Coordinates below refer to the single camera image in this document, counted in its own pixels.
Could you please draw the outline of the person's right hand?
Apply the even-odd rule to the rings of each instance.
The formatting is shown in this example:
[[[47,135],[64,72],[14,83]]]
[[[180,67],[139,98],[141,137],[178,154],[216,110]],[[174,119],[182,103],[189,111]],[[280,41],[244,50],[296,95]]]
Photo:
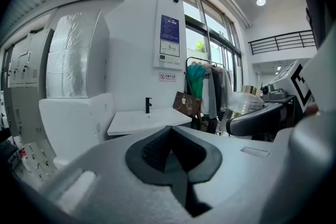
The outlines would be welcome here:
[[[317,112],[319,112],[319,108],[317,106],[316,102],[310,103],[306,110],[305,110],[305,116],[315,115]]]

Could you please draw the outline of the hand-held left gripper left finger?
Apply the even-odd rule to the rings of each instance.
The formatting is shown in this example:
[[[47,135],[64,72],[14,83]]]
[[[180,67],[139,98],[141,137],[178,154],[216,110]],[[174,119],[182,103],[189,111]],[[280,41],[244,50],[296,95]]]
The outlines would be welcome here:
[[[144,183],[128,168],[128,148],[165,128],[94,146],[63,167],[39,194],[53,220],[190,220],[169,186]]]

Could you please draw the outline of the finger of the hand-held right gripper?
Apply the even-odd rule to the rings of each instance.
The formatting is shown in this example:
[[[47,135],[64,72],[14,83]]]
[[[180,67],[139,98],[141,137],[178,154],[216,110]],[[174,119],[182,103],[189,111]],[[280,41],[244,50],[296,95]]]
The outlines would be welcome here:
[[[293,127],[297,122],[297,98],[289,96],[280,102],[264,103],[254,112],[238,115],[227,121],[229,135],[244,137],[262,134],[276,135],[278,131]]]

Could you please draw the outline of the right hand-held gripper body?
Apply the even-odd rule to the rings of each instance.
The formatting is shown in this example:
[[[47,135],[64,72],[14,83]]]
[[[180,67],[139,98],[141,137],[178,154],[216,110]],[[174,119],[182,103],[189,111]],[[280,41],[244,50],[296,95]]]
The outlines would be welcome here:
[[[308,62],[293,62],[270,84],[296,96],[303,111],[312,98],[320,111],[335,110],[335,34],[327,36]]]

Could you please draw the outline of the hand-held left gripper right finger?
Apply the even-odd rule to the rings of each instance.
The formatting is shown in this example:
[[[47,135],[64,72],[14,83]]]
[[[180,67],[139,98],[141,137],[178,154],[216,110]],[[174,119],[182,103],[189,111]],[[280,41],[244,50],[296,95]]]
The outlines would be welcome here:
[[[291,219],[285,179],[291,129],[272,143],[174,130],[209,145],[207,157],[220,151],[222,162],[210,180],[191,185],[191,209],[173,207],[173,219]]]

